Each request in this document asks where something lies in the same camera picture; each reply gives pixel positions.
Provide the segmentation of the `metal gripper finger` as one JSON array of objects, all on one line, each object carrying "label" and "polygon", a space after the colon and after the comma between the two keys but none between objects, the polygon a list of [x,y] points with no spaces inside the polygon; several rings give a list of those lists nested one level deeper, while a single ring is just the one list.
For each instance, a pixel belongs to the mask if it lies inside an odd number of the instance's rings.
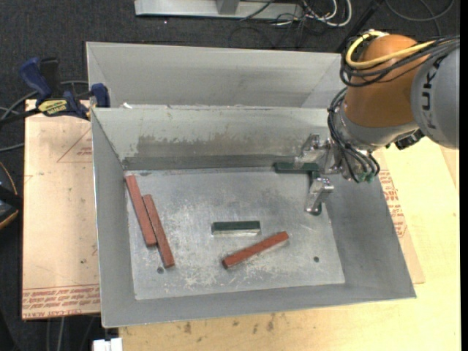
[{"label": "metal gripper finger", "polygon": [[328,138],[321,139],[319,134],[310,134],[301,147],[301,152],[295,158],[295,167],[305,167],[306,165],[317,165],[324,167],[328,161],[331,150]]},{"label": "metal gripper finger", "polygon": [[334,185],[329,178],[317,177],[312,181],[309,193],[306,196],[305,211],[311,214],[320,214],[322,203],[334,191]]}]

